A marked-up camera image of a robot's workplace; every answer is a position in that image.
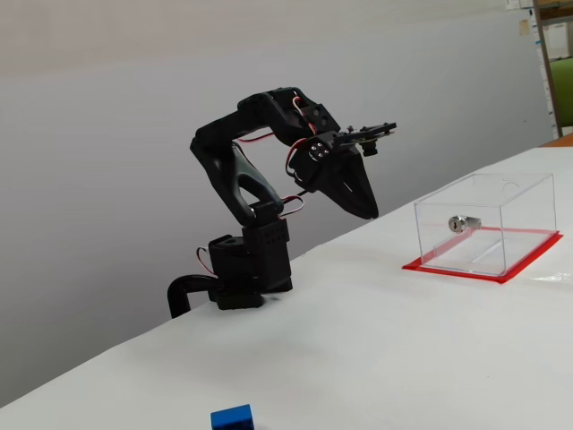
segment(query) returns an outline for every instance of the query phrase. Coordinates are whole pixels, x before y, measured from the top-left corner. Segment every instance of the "white wire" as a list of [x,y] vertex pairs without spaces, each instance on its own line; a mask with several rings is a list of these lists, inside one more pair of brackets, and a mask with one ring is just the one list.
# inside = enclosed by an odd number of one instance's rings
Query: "white wire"
[[283,197],[281,200],[284,201],[287,199],[298,200],[301,203],[301,205],[298,208],[293,209],[289,212],[282,213],[281,217],[285,217],[286,215],[290,215],[291,213],[298,212],[304,207],[304,199],[300,195],[296,195],[296,194],[288,195],[286,197]]
[[197,248],[197,251],[196,251],[195,253],[197,254],[197,260],[199,261],[199,264],[200,264],[201,266],[203,266],[203,269],[205,269],[206,271],[208,271],[211,275],[214,275],[215,272],[212,271],[209,267],[207,267],[207,266],[205,265],[205,263],[201,260],[201,255],[199,254],[199,251],[204,251],[204,252],[206,252],[206,253],[208,254],[208,253],[209,253],[209,250],[208,250],[205,246],[199,246],[199,247]]
[[[298,105],[296,104],[296,102],[297,102],[298,100],[302,100],[302,99],[301,99],[299,96],[296,96],[296,97],[293,99],[293,106],[295,107],[295,109],[296,109],[296,111],[298,112],[298,114],[299,114],[303,119],[306,120],[306,117],[304,116],[303,111],[302,111],[302,110],[298,107]],[[308,122],[308,126],[311,127],[312,134],[316,134],[316,127],[314,126],[314,124],[309,121],[309,122]]]

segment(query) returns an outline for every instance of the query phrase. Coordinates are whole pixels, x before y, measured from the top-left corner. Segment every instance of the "green object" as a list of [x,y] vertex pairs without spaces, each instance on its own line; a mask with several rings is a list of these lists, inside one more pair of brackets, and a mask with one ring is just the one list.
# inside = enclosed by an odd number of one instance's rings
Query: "green object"
[[573,126],[573,58],[551,63],[555,104],[561,127]]

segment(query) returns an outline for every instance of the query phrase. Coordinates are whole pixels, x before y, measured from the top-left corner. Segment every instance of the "gray wall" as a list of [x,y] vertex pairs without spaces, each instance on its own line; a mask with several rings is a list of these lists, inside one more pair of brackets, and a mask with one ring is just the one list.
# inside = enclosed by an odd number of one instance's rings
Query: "gray wall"
[[[526,16],[501,3],[1,2],[0,406],[166,321],[195,247],[239,233],[188,145],[245,96],[397,121],[366,160],[381,213],[549,141]],[[297,190],[285,146],[245,150]],[[289,223],[293,257],[363,225],[321,195]]]

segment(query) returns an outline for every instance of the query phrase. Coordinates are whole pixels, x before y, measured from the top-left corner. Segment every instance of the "red wire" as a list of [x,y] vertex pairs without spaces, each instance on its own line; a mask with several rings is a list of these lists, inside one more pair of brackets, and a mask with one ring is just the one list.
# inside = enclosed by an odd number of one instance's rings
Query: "red wire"
[[242,142],[242,143],[252,143],[252,142],[262,141],[263,139],[266,139],[266,138],[268,138],[270,136],[274,136],[274,135],[275,135],[274,133],[267,133],[267,134],[264,134],[263,136],[255,137],[253,139],[237,139],[237,140],[239,142]]
[[196,254],[197,254],[197,260],[199,260],[199,264],[200,264],[201,266],[203,266],[203,269],[205,269],[206,271],[208,271],[211,275],[215,275],[215,272],[212,271],[209,267],[207,267],[207,266],[205,265],[205,263],[202,261],[201,255],[199,254],[199,251],[200,251],[200,250],[203,250],[203,251],[205,251],[206,253],[208,252],[208,251],[207,251],[207,248],[204,248],[203,246],[200,246],[199,248],[197,248]]
[[293,146],[290,147],[290,151],[288,152],[288,155],[286,156],[286,165],[285,165],[285,171],[287,174],[289,174],[290,172],[288,171],[288,162],[290,161],[291,156],[293,155],[293,152],[295,151],[296,147],[298,147],[298,145],[300,145],[301,143],[303,143],[304,141],[306,141],[306,138],[304,137],[303,139],[299,139],[298,141],[296,141]]

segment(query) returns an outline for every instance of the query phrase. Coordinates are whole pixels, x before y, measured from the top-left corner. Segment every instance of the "cable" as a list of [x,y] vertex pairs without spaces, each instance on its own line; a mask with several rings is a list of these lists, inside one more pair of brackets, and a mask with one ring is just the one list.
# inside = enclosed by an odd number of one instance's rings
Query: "cable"
[[295,151],[295,149],[298,147],[298,145],[300,145],[301,143],[305,142],[306,138],[304,137],[303,139],[299,139],[298,141],[296,141],[293,146],[290,147],[290,151],[288,152],[288,155],[286,156],[286,164],[285,164],[285,171],[286,174],[291,176],[291,177],[295,177],[295,173],[290,173],[288,171],[288,163],[290,162],[290,159],[293,155],[293,152]]
[[270,136],[274,136],[274,135],[275,135],[274,133],[267,133],[267,134],[264,134],[263,136],[255,137],[253,139],[237,139],[237,140],[239,142],[242,142],[242,143],[252,143],[252,142],[262,141],[263,139],[266,139],[266,138],[268,138]]
[[288,195],[286,197],[283,197],[281,200],[283,201],[284,204],[287,204],[293,200],[298,200],[301,203],[301,205],[298,208],[293,209],[289,212],[282,213],[280,215],[281,217],[285,217],[286,215],[290,215],[291,213],[298,212],[304,207],[304,199],[300,195],[297,195],[297,194]]
[[[295,107],[296,111],[299,113],[299,115],[306,121],[306,117],[304,116],[303,111],[298,107],[298,105],[296,104],[296,102],[302,100],[299,96],[296,96],[293,99],[293,106]],[[312,130],[312,134],[316,134],[316,127],[314,126],[313,123],[311,123],[310,121],[307,121],[308,126],[311,127]]]
[[200,246],[200,247],[197,248],[197,251],[196,251],[195,253],[197,254],[197,260],[199,261],[199,264],[200,264],[201,266],[203,266],[203,269],[205,269],[206,271],[208,271],[211,275],[215,275],[215,272],[212,271],[209,267],[207,267],[207,266],[205,265],[205,263],[201,260],[201,255],[199,254],[199,251],[201,251],[201,250],[204,251],[204,252],[206,252],[207,254],[209,253],[209,250],[208,250],[205,246]]

